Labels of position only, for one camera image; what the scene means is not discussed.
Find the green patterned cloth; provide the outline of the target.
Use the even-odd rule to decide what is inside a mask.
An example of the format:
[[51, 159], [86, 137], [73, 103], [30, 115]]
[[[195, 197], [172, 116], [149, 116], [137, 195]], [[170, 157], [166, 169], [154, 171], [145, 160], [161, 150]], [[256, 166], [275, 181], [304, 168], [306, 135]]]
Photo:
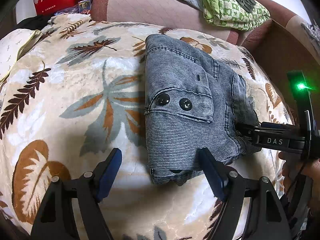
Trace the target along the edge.
[[250, 31], [271, 17], [256, 0], [202, 0], [202, 3], [204, 19], [217, 27]]

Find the white pillow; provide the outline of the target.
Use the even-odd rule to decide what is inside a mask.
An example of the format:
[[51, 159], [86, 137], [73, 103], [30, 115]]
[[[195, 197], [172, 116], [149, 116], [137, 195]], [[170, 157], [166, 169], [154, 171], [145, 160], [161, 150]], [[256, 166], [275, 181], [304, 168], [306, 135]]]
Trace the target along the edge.
[[16, 29], [1, 39], [0, 72], [3, 80], [14, 66], [22, 49], [33, 39], [37, 31]]

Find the leaf pattern beige blanket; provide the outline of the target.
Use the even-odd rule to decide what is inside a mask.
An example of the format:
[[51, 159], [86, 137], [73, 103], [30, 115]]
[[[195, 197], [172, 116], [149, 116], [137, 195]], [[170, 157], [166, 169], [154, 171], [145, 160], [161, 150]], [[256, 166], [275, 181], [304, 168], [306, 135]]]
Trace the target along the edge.
[[145, 39], [163, 34], [225, 61], [246, 81], [260, 121], [292, 116], [249, 51], [190, 29], [53, 17], [22, 49], [1, 84], [1, 214], [28, 236], [53, 176], [75, 179], [121, 149], [100, 203], [115, 239], [204, 239], [220, 204], [201, 175], [152, 183], [146, 166]]

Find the blue denim pants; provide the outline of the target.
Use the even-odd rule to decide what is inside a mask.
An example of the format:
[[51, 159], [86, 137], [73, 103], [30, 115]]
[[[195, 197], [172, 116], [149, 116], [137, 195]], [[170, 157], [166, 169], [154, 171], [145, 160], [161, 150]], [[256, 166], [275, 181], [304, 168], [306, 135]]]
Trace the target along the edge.
[[148, 168], [158, 185], [199, 176], [202, 148], [225, 164], [260, 151], [235, 129], [259, 123], [244, 79], [176, 38], [146, 39], [144, 114]]

